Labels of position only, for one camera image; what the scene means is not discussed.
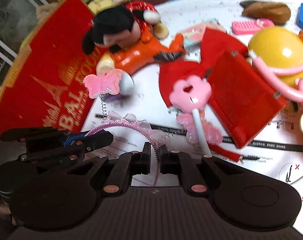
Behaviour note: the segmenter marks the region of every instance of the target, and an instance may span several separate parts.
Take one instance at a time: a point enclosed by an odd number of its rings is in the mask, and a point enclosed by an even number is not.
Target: pink lace headband
[[[152,145],[155,152],[163,144],[165,144],[166,135],[161,130],[152,130],[149,123],[146,120],[138,121],[133,114],[127,114],[125,117],[121,117],[114,111],[109,111],[107,117],[105,117],[101,124],[93,130],[89,131],[85,136],[93,135],[99,131],[110,127],[126,127],[143,135]],[[156,185],[159,174],[159,159],[156,154],[156,174],[153,183],[153,187]]]

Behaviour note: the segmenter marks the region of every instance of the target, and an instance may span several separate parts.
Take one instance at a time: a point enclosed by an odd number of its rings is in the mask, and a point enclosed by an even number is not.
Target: black plush toy
[[[139,40],[145,27],[157,27],[158,35],[154,32],[156,38],[168,32],[157,11],[128,9],[126,5],[99,12],[92,23],[93,27],[85,34],[82,42],[83,52],[87,55],[94,51],[95,45],[109,48],[111,53],[128,48]]]

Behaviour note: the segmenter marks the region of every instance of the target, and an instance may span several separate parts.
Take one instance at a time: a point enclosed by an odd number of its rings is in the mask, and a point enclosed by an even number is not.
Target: white pompom
[[[119,82],[119,92],[123,96],[129,96],[133,94],[134,87],[133,79],[127,72],[124,72],[121,76],[121,81]]]
[[[150,24],[157,24],[161,21],[161,15],[158,12],[144,11],[144,20]]]

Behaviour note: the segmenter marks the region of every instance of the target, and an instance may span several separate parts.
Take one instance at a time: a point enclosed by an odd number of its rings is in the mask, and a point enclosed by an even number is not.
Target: pink heart wand
[[[212,154],[205,138],[199,110],[205,107],[211,93],[211,86],[207,81],[203,81],[199,76],[192,75],[186,80],[178,80],[169,96],[173,106],[180,108],[184,113],[192,114],[203,155]]]

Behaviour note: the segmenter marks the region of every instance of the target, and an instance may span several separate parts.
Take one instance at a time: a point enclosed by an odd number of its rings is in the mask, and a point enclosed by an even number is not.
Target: red fabric
[[[139,0],[127,3],[126,8],[129,9],[131,12],[133,12],[133,10],[142,10],[142,11],[148,10],[148,11],[157,12],[157,10],[155,9],[155,7],[153,5],[151,5],[149,3],[145,3],[143,1],[139,1]],[[134,19],[137,21],[137,23],[140,27],[141,33],[144,32],[144,29],[146,27],[150,27],[149,23],[147,23],[143,20],[138,20],[135,16],[134,16]]]
[[[238,39],[221,31],[207,28],[201,44],[201,63],[192,61],[174,61],[160,65],[159,91],[167,107],[172,104],[169,95],[173,91],[174,83],[179,79],[186,79],[190,75],[205,77],[205,73],[215,64],[222,53],[231,49],[240,54],[247,54],[247,47]]]
[[[19,54],[4,81],[0,134],[22,127],[81,130],[93,103],[82,80],[95,73],[106,51],[96,47],[89,56],[82,52],[82,38],[92,19],[81,0],[65,0],[36,32],[29,55],[24,61]]]
[[[225,130],[238,148],[246,146],[288,103],[259,76],[246,59],[225,51],[217,60],[208,82],[209,100]]]
[[[247,46],[235,37],[207,28],[201,43],[202,64],[206,63],[207,68],[211,68],[226,50],[237,51],[244,57],[248,52]]]

